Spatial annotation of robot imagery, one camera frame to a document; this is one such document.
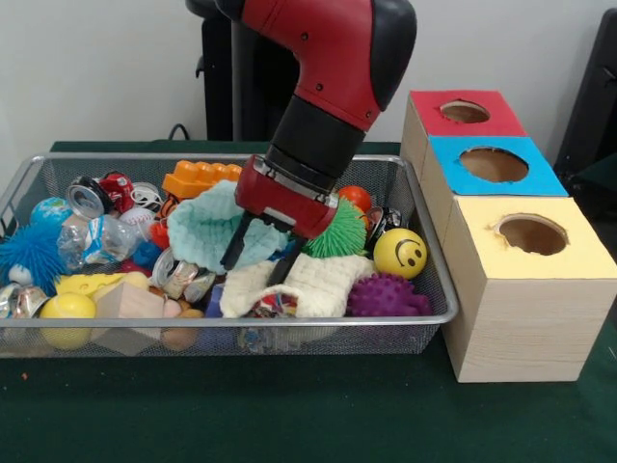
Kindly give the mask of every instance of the smiley face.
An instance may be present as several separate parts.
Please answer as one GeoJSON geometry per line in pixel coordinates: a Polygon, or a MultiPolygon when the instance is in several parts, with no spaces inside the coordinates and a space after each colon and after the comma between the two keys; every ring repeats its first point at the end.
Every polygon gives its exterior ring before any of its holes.
{"type": "Polygon", "coordinates": [[[411,280],[424,269],[428,251],[422,238],[413,231],[392,229],[379,238],[373,255],[380,272],[411,280]]]}

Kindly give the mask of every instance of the black cable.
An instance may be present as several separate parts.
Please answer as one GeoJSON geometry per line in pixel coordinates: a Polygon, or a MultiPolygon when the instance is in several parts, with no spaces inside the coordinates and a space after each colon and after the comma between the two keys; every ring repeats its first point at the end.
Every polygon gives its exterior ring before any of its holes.
{"type": "Polygon", "coordinates": [[[182,125],[181,123],[177,123],[176,125],[174,125],[174,128],[172,129],[172,131],[170,132],[169,136],[167,137],[168,140],[173,140],[175,133],[181,130],[182,131],[182,135],[184,135],[184,140],[191,140],[191,136],[189,135],[189,131],[186,129],[186,127],[184,125],[182,125]]]}

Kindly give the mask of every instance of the red box top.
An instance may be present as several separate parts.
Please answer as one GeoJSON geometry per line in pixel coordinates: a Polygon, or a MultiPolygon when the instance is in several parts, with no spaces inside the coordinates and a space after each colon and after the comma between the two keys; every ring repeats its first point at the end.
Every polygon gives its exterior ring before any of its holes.
{"type": "Polygon", "coordinates": [[[517,115],[498,91],[412,91],[411,99],[428,135],[527,136],[517,115]]]}

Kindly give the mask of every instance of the round hole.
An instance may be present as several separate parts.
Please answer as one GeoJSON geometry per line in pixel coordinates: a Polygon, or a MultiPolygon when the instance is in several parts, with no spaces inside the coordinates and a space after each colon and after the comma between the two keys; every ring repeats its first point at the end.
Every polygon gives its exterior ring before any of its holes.
{"type": "Polygon", "coordinates": [[[511,215],[501,221],[497,230],[510,246],[521,248],[526,253],[552,256],[563,251],[568,244],[566,231],[539,215],[511,215]]]}
{"type": "Polygon", "coordinates": [[[474,148],[461,154],[461,162],[474,176],[499,183],[520,181],[529,166],[516,154],[499,148],[474,148]]]}
{"type": "Polygon", "coordinates": [[[491,113],[479,104],[462,99],[450,101],[440,110],[446,119],[456,123],[485,123],[491,118],[491,113]]]}

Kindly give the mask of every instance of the shape sorter box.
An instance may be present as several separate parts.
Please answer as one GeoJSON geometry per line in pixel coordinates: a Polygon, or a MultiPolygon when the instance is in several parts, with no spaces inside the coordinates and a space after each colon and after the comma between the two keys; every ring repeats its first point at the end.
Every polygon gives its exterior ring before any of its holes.
{"type": "Polygon", "coordinates": [[[410,92],[401,141],[401,157],[411,162],[417,179],[430,149],[429,136],[526,137],[523,126],[497,91],[410,92]]]}
{"type": "Polygon", "coordinates": [[[576,381],[617,294],[617,266],[571,198],[456,197],[443,253],[460,382],[576,381]]]}
{"type": "Polygon", "coordinates": [[[567,197],[552,167],[527,137],[429,137],[420,187],[440,243],[460,196],[567,197]]]}

